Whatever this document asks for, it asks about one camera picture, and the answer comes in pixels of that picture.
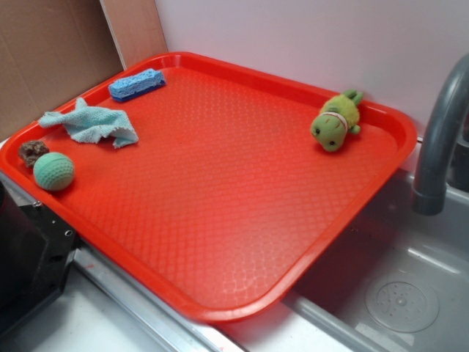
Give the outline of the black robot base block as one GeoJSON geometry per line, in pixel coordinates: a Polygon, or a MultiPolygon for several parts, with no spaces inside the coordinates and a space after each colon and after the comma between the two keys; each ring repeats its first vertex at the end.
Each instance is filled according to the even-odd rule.
{"type": "Polygon", "coordinates": [[[18,205],[1,185],[1,337],[64,292],[76,231],[46,205],[18,205]]]}

